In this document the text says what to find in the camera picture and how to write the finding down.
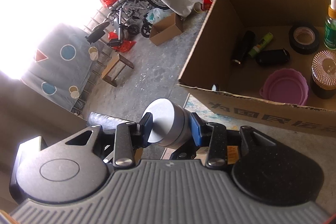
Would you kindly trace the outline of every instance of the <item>small cardboard box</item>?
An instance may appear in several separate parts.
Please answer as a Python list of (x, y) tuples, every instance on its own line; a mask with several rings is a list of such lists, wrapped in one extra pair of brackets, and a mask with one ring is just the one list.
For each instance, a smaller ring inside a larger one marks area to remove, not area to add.
[(158, 46), (165, 41), (182, 34), (182, 32), (182, 20), (178, 14), (173, 13), (152, 26), (149, 39)]
[[(302, 73), (310, 85), (314, 54), (302, 55), (289, 44), (288, 31), (296, 21), (306, 21), (320, 32), (325, 49), (324, 22), (330, 0), (214, 0), (179, 76), (186, 88), (214, 113), (269, 126), (336, 137), (336, 95), (320, 99), (309, 90), (306, 106), (267, 101), (259, 95), (268, 75), (280, 68)], [(247, 59), (242, 68), (231, 62), (238, 37), (246, 30), (259, 39), (274, 34), (266, 47), (285, 48), (291, 60), (284, 66), (260, 67)], [(219, 92), (211, 91), (213, 84)]]

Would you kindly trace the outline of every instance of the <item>green bottle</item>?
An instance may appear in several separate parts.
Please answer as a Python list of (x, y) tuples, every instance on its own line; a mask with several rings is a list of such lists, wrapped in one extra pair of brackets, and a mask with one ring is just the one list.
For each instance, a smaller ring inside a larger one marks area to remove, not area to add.
[(336, 0), (330, 1), (325, 19), (324, 44), (330, 50), (336, 50)]

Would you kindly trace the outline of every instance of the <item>pink collapsible bowl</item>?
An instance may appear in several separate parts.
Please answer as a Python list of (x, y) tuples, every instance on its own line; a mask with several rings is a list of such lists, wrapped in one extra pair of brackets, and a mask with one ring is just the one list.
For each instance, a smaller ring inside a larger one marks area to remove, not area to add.
[(270, 101), (304, 106), (309, 87), (303, 75), (294, 69), (276, 70), (266, 79), (260, 95)]

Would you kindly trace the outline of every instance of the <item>wall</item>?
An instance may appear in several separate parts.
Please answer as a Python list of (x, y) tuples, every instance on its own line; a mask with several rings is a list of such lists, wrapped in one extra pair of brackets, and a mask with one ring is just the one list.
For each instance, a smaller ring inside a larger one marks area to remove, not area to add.
[(85, 128), (86, 121), (0, 72), (0, 209), (14, 201), (8, 186), (18, 145), (42, 136), (50, 146)]

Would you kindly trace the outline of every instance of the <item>table leg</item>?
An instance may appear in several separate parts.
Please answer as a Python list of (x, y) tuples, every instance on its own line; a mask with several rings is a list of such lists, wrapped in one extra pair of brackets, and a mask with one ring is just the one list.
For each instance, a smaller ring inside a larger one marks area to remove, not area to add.
[(119, 72), (115, 75), (115, 77), (113, 78), (113, 80), (112, 81), (114, 81), (117, 77), (118, 77), (118, 75), (120, 75), (120, 73), (121, 73), (121, 71), (124, 69), (126, 67), (126, 65), (123, 65), (123, 67), (119, 70)]
[(134, 65), (133, 65), (133, 63), (130, 62), (127, 58), (123, 57), (121, 54), (119, 54), (119, 60), (120, 60), (122, 63), (126, 64), (128, 67), (134, 69)]
[(103, 78), (103, 80), (105, 81), (105, 82), (107, 82), (107, 83), (109, 83), (110, 85), (112, 85), (113, 87), (117, 87), (118, 85), (117, 85), (117, 82), (113, 79), (112, 80), (112, 78), (110, 77), (110, 76), (108, 76), (108, 75), (106, 75), (104, 78)]

